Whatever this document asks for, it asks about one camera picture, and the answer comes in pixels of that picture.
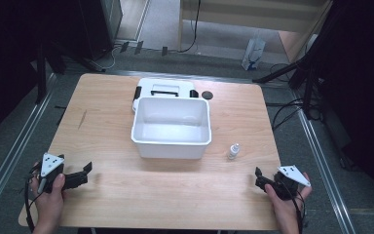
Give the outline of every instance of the white plastic bin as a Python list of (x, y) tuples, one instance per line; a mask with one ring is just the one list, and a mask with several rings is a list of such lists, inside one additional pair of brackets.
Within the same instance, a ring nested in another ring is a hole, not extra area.
[(131, 139), (144, 158), (200, 159), (211, 142), (208, 102), (190, 97), (141, 97)]

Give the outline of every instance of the wooden table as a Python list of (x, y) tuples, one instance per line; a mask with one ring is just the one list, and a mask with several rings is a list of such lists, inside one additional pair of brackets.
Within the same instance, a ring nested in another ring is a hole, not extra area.
[[(131, 141), (139, 77), (81, 77), (49, 152), (67, 174), (93, 161), (89, 182), (68, 190), (61, 226), (274, 230), (267, 195), (254, 185), (280, 165), (261, 88), (192, 80), (209, 101), (212, 143), (200, 160), (143, 159)], [(226, 157), (239, 143), (235, 160)], [(26, 225), (21, 212), (19, 223)]]
[[(287, 57), (290, 62), (293, 62), (312, 35), (319, 32), (331, 2), (330, 0), (202, 0), (199, 21), (278, 30)], [(180, 0), (179, 49), (181, 49), (183, 20), (196, 20), (198, 3), (197, 0)]]

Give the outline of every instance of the small white bottle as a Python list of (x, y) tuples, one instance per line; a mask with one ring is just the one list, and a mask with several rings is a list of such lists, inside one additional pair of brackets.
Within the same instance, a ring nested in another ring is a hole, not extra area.
[(230, 160), (233, 160), (236, 158), (236, 156), (238, 156), (239, 151), (240, 151), (240, 146), (237, 143), (235, 143), (232, 146), (230, 146), (230, 151), (227, 153), (227, 157)]

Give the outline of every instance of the human hand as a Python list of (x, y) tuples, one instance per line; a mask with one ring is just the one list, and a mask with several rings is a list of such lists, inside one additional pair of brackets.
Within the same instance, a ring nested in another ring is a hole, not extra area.
[(62, 187), (65, 184), (65, 175), (59, 174), (53, 183), (51, 193), (38, 194), (39, 181), (36, 177), (32, 179), (31, 189), (35, 197), (35, 206), (38, 210), (38, 222), (33, 233), (54, 233), (60, 222), (63, 209)]
[[(303, 173), (303, 176), (307, 180), (309, 177), (306, 173)], [(297, 221), (296, 215), (296, 208), (291, 200), (284, 201), (278, 197), (276, 194), (275, 189), (270, 184), (265, 185), (266, 193), (268, 194), (270, 201), (273, 204), (273, 208), (275, 210), (276, 220), (278, 221), (279, 229), (283, 234), (298, 234), (299, 233), (299, 226)], [(302, 200), (306, 201), (309, 194), (312, 192), (312, 186), (307, 187), (305, 186), (300, 194), (297, 195), (295, 201), (297, 206), (299, 207), (299, 211), (302, 211)]]

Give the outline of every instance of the black curtain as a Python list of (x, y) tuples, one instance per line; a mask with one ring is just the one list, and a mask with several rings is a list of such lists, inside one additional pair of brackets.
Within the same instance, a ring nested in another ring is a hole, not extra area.
[(0, 1), (0, 123), (36, 85), (30, 27), (23, 25), (19, 1)]
[(374, 178), (374, 1), (335, 4), (346, 9), (319, 54), (319, 90), (352, 140), (342, 150)]

